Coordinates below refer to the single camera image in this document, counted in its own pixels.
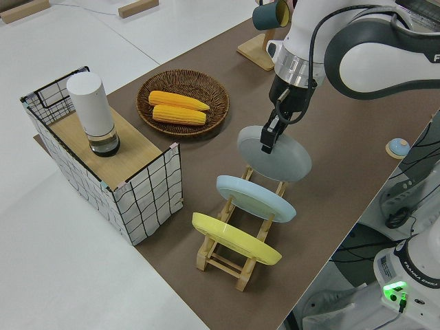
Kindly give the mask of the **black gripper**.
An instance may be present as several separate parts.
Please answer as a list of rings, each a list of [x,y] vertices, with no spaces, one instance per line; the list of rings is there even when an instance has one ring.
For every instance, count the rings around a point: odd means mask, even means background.
[[[276,139],[283,134],[286,127],[287,125],[280,120],[276,110],[273,109],[261,130],[260,143],[264,153],[270,154],[272,152]]]

